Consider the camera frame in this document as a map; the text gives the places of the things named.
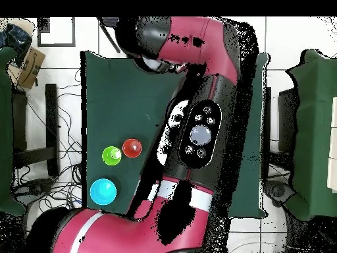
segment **green table surface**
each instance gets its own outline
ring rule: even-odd
[[[337,96],[337,60],[314,49],[305,51],[300,65],[290,69],[296,80],[299,107],[294,150],[296,195],[286,207],[300,220],[314,216],[337,216],[337,194],[327,187],[332,99]]]

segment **circular button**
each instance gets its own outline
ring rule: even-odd
[[[168,144],[165,144],[163,146],[163,153],[164,154],[169,154],[170,151],[171,151],[171,147]]]
[[[211,109],[210,107],[205,107],[205,108],[203,109],[203,112],[206,113],[206,114],[209,114],[209,113],[212,112],[212,109]]]
[[[196,115],[196,116],[194,117],[194,119],[195,119],[195,121],[202,121],[203,116],[202,116],[202,115]]]
[[[205,125],[197,125],[193,127],[190,134],[190,140],[197,146],[203,146],[211,141],[211,130]]]
[[[198,149],[197,155],[202,159],[206,156],[206,151],[203,148]]]
[[[212,117],[209,117],[209,118],[207,119],[207,124],[209,124],[209,125],[213,125],[214,122],[215,122],[215,120],[214,120],[214,118],[212,118]]]
[[[173,119],[174,119],[174,121],[176,121],[176,122],[180,122],[180,121],[182,120],[182,115],[175,115],[175,116],[173,117]]]
[[[193,151],[194,151],[193,147],[191,147],[191,146],[186,146],[185,152],[186,152],[187,154],[192,154]]]

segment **metal frame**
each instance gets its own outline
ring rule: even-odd
[[[59,118],[56,84],[45,85],[46,147],[14,153],[14,168],[47,161],[48,175],[59,175]]]
[[[75,38],[75,18],[72,17],[72,43],[41,43],[41,33],[50,33],[50,23],[49,30],[40,31],[38,28],[38,47],[76,47]]]

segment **white tile floor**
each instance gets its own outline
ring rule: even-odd
[[[267,86],[272,88],[272,115],[271,115],[271,138],[278,140],[278,93],[293,86],[291,78],[285,70],[299,63],[300,54],[304,49],[320,49],[325,55],[333,56],[337,53],[337,19],[317,17],[228,17],[233,20],[248,22],[256,32],[260,52],[267,52],[271,56],[271,62],[267,71]],[[29,18],[36,25],[36,18]],[[59,88],[70,84],[79,84],[75,81],[75,74],[80,68],[80,51],[93,51],[103,57],[125,57],[123,53],[117,54],[109,43],[104,33],[99,29],[96,18],[77,18],[76,23],[76,47],[40,47],[39,50],[46,54],[42,69],[38,75],[38,87],[28,91],[28,100],[41,119],[45,120],[44,87],[46,83],[56,83]],[[64,38],[55,29],[69,29],[71,23],[69,18],[60,20],[51,18],[51,33],[42,34],[42,43],[68,43],[69,35]],[[33,43],[37,47],[37,30],[34,31]],[[59,90],[59,94],[80,94],[80,86],[71,86]],[[81,141],[81,109],[80,97],[63,96],[59,98],[59,105],[72,117],[72,128],[70,134],[79,142]],[[60,114],[69,121],[68,116],[60,111]],[[45,146],[45,127],[27,108],[27,141],[28,148]],[[69,147],[66,139],[66,125],[62,119],[59,120],[60,138],[65,148]],[[277,142],[271,142],[271,148],[277,150]],[[71,153],[72,163],[80,163],[81,155]],[[69,158],[61,160],[61,169],[69,165]],[[27,179],[46,177],[47,169],[45,163],[37,163],[31,166],[32,171]],[[70,173],[65,173],[60,181],[69,181]],[[263,207],[268,216],[262,220],[256,219],[233,219],[228,239],[229,253],[280,253],[286,240],[286,221],[284,212],[272,205],[271,201],[264,196]],[[29,214],[29,226],[40,214],[38,203],[35,203]]]

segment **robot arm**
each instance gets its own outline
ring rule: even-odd
[[[219,185],[240,75],[236,30],[204,17],[144,16],[115,22],[117,42],[128,55],[171,65],[186,64],[186,81],[171,107],[184,99],[188,99],[188,105],[160,179],[189,180],[195,187],[213,192]],[[147,167],[153,165],[151,157],[156,159],[156,153],[154,146],[143,168],[129,217],[159,179],[151,180],[153,169]]]

